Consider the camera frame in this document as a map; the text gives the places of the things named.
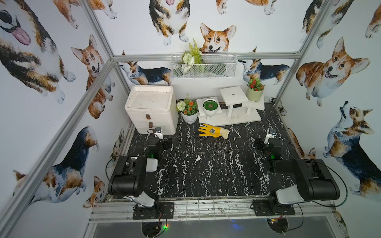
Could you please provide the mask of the white tiered display stand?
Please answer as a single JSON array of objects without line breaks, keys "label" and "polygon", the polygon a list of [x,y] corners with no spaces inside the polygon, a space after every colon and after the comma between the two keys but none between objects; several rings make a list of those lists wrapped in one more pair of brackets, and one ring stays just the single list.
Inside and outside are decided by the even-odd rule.
[{"label": "white tiered display stand", "polygon": [[[258,101],[250,101],[239,86],[221,89],[220,94],[228,107],[227,109],[220,107],[217,97],[197,99],[198,120],[200,123],[219,127],[261,120],[258,111],[265,109],[263,95]],[[216,103],[217,108],[207,110],[204,106],[207,101]]]}]

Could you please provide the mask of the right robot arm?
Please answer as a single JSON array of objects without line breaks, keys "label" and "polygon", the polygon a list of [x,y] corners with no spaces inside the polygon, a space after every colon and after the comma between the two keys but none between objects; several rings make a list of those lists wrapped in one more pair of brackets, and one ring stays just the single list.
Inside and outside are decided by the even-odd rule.
[{"label": "right robot arm", "polygon": [[293,205],[313,200],[327,201],[340,198],[340,189],[322,160],[281,158],[282,146],[277,138],[255,139],[254,145],[264,153],[272,173],[294,177],[294,185],[274,190],[269,195],[271,204]]}]

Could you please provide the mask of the green fern white flower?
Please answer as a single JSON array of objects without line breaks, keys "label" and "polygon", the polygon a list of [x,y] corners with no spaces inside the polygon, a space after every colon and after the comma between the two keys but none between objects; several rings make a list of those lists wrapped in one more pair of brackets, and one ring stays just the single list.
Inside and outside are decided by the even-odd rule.
[{"label": "green fern white flower", "polygon": [[183,73],[187,73],[195,64],[203,64],[201,51],[197,46],[195,39],[189,43],[189,50],[182,55]]}]

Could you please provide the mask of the white pot orange flowers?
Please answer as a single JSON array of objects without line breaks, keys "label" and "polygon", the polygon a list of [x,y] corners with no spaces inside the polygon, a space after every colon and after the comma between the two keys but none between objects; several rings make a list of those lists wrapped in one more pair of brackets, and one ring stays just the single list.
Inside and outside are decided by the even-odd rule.
[{"label": "white pot orange flowers", "polygon": [[193,124],[198,117],[198,105],[195,100],[190,99],[189,94],[177,103],[177,111],[182,115],[183,120],[188,124]]}]

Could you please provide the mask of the yellow work glove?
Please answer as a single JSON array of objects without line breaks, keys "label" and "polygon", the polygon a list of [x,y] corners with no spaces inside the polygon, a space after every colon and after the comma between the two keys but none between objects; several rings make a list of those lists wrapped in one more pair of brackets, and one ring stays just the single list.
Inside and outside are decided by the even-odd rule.
[{"label": "yellow work glove", "polygon": [[208,124],[200,124],[198,131],[200,132],[199,136],[222,137],[224,139],[227,139],[230,133],[227,129]]}]

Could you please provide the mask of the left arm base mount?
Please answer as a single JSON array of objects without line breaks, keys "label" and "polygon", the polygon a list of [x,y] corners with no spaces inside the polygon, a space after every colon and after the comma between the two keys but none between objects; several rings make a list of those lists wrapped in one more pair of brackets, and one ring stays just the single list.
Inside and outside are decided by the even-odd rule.
[{"label": "left arm base mount", "polygon": [[172,219],[174,217],[175,204],[173,202],[163,202],[155,204],[150,208],[135,205],[133,210],[134,220],[159,219],[159,217]]}]

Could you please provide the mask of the white plastic drawer cabinet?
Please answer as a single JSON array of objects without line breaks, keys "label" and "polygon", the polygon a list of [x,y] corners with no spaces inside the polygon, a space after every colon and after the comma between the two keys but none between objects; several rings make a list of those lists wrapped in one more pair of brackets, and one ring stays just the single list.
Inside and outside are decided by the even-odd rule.
[{"label": "white plastic drawer cabinet", "polygon": [[139,134],[155,128],[161,128],[164,135],[176,133],[179,113],[172,86],[134,86],[125,110]]}]

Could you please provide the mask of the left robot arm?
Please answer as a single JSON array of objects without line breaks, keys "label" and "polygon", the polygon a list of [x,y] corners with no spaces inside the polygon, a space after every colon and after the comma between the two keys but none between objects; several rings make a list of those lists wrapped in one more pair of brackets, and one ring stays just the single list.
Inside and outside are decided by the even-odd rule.
[{"label": "left robot arm", "polygon": [[141,209],[159,209],[157,195],[146,187],[147,173],[158,170],[163,152],[172,147],[171,137],[150,135],[147,140],[147,152],[132,156],[121,154],[110,158],[114,161],[114,170],[106,175],[109,181],[108,193],[113,196],[128,198]]}]

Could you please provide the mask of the white pot green moss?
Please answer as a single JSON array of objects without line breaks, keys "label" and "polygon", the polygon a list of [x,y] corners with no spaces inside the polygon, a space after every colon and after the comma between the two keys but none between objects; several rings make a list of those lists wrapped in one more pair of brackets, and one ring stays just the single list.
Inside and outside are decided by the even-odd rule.
[{"label": "white pot green moss", "polygon": [[206,99],[203,104],[203,109],[208,117],[212,117],[216,114],[218,109],[218,102],[214,99]]}]

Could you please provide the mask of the green pot red flowers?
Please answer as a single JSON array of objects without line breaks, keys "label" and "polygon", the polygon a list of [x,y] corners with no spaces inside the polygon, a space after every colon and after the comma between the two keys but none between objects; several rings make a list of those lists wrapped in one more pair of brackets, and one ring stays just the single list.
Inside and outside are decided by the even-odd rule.
[{"label": "green pot red flowers", "polygon": [[253,102],[259,101],[264,92],[265,85],[262,84],[259,78],[251,78],[247,86],[246,96],[248,100]]}]

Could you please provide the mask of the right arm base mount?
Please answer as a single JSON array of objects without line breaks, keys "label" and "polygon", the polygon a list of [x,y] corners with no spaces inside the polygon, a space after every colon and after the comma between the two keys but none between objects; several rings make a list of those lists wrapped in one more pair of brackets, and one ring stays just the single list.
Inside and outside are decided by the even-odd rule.
[{"label": "right arm base mount", "polygon": [[250,208],[256,216],[295,215],[292,205],[276,204],[266,199],[253,200]]}]

